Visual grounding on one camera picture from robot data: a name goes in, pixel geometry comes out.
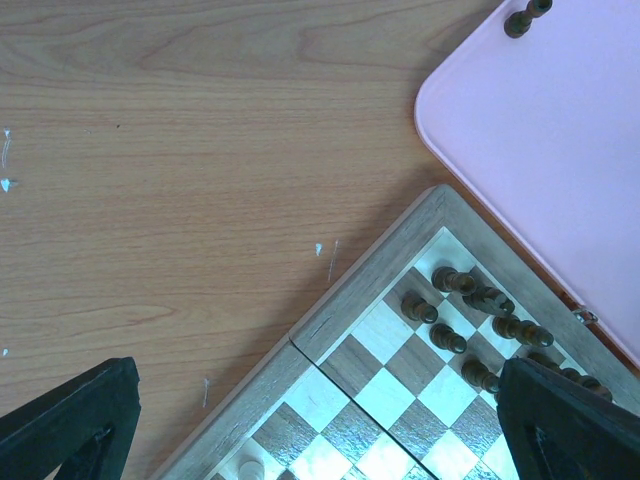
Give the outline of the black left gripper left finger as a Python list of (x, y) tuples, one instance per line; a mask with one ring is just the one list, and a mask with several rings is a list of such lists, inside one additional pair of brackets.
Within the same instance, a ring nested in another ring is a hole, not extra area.
[(1, 417), (1, 477), (119, 479), (139, 420), (133, 358), (111, 358)]

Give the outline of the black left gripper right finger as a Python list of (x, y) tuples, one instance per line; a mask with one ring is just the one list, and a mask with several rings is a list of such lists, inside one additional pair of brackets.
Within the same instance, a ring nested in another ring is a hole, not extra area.
[(521, 479), (639, 477), (639, 417), (533, 360), (505, 363), (497, 415)]

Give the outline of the dark knight chess piece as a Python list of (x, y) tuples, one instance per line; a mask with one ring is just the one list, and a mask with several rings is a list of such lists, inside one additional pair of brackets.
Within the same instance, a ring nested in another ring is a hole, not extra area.
[(435, 269), (431, 282), (441, 292), (458, 292), (463, 296), (469, 296), (477, 289), (477, 283), (469, 273), (459, 272), (449, 266)]

